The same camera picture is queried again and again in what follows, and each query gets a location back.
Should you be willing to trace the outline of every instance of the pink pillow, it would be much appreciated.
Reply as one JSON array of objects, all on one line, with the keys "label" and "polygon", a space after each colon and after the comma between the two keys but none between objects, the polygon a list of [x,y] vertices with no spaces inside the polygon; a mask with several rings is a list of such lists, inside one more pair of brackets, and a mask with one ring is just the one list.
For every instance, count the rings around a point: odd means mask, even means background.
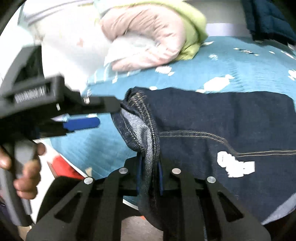
[{"label": "pink pillow", "polygon": [[112,8],[101,19],[100,25],[111,41],[133,31],[159,43],[154,48],[114,62],[113,71],[146,69],[169,63],[178,56],[186,41],[182,19],[173,10],[160,5]]}]

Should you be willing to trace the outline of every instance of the denim jeans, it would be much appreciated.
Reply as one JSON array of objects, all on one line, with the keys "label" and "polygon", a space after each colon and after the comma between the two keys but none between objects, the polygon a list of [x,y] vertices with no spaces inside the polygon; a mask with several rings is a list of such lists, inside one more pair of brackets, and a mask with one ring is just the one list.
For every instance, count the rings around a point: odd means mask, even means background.
[{"label": "denim jeans", "polygon": [[196,178],[216,177],[263,224],[295,208],[296,113],[286,95],[135,87],[112,119],[142,157],[138,204],[153,224],[160,151]]}]

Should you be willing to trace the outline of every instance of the contrast stitching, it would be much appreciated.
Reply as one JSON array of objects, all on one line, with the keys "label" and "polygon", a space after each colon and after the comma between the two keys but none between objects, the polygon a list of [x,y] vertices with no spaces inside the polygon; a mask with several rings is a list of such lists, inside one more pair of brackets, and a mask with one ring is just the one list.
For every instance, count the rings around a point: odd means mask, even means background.
[{"label": "contrast stitching", "polygon": [[217,138],[214,138],[214,137],[209,137],[209,136],[193,136],[193,135],[173,135],[173,136],[165,136],[165,135],[162,135],[163,132],[161,133],[161,137],[197,137],[197,138],[209,138],[211,140],[214,140],[214,141],[217,141],[217,142],[220,142],[222,143],[223,145],[225,145],[229,151],[231,152],[231,154],[233,154],[234,156],[237,156],[237,157],[245,157],[245,156],[271,156],[271,155],[296,155],[296,151],[295,150],[285,150],[285,151],[262,151],[262,152],[251,152],[251,153],[239,153],[237,151],[235,151],[231,146],[230,144],[228,143],[228,141],[222,137],[220,137],[222,140],[220,139],[217,139]]},{"label": "contrast stitching", "polygon": [[[214,136],[220,140],[223,140],[225,142],[228,143],[228,141],[223,138],[223,137],[220,137],[220,136],[217,136],[215,134],[212,134],[212,133],[209,133],[209,132],[204,132],[204,131],[183,131],[183,130],[180,130],[180,131],[163,131],[161,132],[162,133],[196,133],[196,134],[208,134],[209,136]],[[260,151],[260,152],[246,152],[244,154],[253,154],[253,153],[267,153],[267,152],[294,152],[296,150],[271,150],[271,151]]]},{"label": "contrast stitching", "polygon": [[[134,98],[134,103],[135,103],[135,105],[139,108],[139,105],[138,105],[138,102],[137,102],[137,100]],[[146,150],[145,150],[145,148],[137,141],[137,143],[139,144],[139,146],[141,147],[141,151],[143,152],[146,152]]]},{"label": "contrast stitching", "polygon": [[140,111],[141,113],[141,116],[143,117],[143,112],[142,112],[142,109],[137,101],[137,99],[135,98],[135,96],[133,96],[132,98],[134,98],[133,102],[135,103],[135,105],[137,106],[138,110]]},{"label": "contrast stitching", "polygon": [[120,116],[121,116],[121,118],[123,119],[123,123],[124,123],[126,129],[127,129],[127,130],[129,131],[129,133],[131,134],[132,138],[135,140],[135,142],[137,143],[137,145],[139,146],[139,148],[140,148],[141,150],[143,150],[142,145],[141,145],[141,144],[138,142],[138,140],[135,138],[133,132],[128,128],[128,126],[127,126],[127,124],[126,124],[126,121],[125,121],[125,118],[124,118],[123,115],[122,115],[122,112],[120,112]]},{"label": "contrast stitching", "polygon": [[151,131],[151,135],[153,136],[153,141],[152,141],[152,144],[153,144],[153,160],[155,159],[155,154],[156,154],[156,146],[155,146],[155,133],[154,133],[154,129],[153,129],[153,126],[152,126],[152,121],[151,121],[151,118],[150,118],[150,115],[149,115],[149,112],[148,112],[148,110],[147,110],[147,107],[146,107],[146,105],[145,105],[145,103],[144,103],[144,101],[143,101],[143,99],[142,99],[142,97],[138,94],[138,93],[136,93],[136,95],[139,97],[139,99],[140,99],[140,102],[143,104],[143,106],[145,107],[145,113],[146,113],[146,115],[147,115],[147,117],[148,117],[148,119],[149,119],[149,129],[150,129],[150,131]]}]

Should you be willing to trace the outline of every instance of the bed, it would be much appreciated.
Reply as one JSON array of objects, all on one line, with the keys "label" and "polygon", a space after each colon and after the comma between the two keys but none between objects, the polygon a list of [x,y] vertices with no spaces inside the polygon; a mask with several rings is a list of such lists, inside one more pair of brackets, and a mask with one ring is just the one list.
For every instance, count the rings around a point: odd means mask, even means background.
[{"label": "bed", "polygon": [[[115,95],[123,99],[126,91],[135,86],[154,90],[176,87],[208,93],[205,83],[209,80],[212,85],[218,85],[225,76],[231,76],[220,92],[270,91],[296,100],[296,56],[287,46],[275,41],[259,44],[251,38],[209,37],[192,60],[168,66],[167,72],[152,68],[97,84],[90,78],[83,94]],[[122,167],[127,158],[136,155],[126,146],[110,115],[99,118],[101,125],[97,129],[51,138],[54,149],[80,170],[91,167],[96,179],[106,177]],[[126,197],[126,200],[136,204],[134,198]]]}]

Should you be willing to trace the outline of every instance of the light green fabric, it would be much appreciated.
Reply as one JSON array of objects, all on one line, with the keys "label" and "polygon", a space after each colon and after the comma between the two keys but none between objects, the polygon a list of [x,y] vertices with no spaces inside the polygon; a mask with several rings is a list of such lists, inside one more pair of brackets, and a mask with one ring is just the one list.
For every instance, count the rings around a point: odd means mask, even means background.
[{"label": "light green fabric", "polygon": [[103,6],[107,9],[109,7],[159,4],[176,11],[184,23],[186,30],[186,42],[175,60],[192,59],[199,51],[202,42],[208,37],[205,30],[207,24],[206,17],[190,4],[180,0],[99,0],[98,2],[101,4],[99,7],[101,10]]}]

